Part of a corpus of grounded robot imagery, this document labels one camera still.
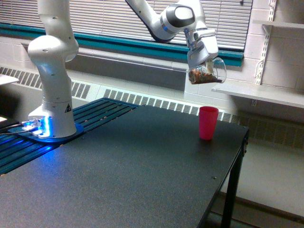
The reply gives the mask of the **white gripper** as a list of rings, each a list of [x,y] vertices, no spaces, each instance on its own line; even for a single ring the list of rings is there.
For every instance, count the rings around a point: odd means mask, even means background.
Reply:
[[[201,28],[185,30],[185,36],[189,51],[187,61],[189,68],[205,63],[206,73],[213,74],[213,59],[218,56],[218,43],[214,29]]]

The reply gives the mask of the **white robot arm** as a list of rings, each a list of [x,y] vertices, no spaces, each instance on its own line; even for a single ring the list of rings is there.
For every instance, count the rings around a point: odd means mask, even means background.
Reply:
[[[170,42],[184,32],[189,51],[190,69],[206,67],[206,76],[213,77],[213,62],[218,58],[218,43],[214,29],[205,22],[203,6],[198,0],[180,0],[156,13],[144,0],[127,2],[147,27],[154,40]],[[24,126],[41,139],[65,138],[76,133],[72,111],[71,79],[65,64],[73,60],[79,50],[67,0],[38,1],[38,15],[46,34],[30,42],[28,55],[36,65],[42,83],[42,104],[29,114],[34,123]]]

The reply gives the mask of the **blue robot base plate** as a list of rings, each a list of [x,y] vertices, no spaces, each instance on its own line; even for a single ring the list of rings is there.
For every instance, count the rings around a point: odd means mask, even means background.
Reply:
[[[81,136],[84,133],[84,127],[78,123],[76,123],[76,133],[68,136],[68,137],[62,137],[62,138],[38,138],[34,136],[31,133],[18,133],[17,135],[28,139],[30,141],[34,141],[37,143],[44,143],[44,144],[65,144],[79,136]]]

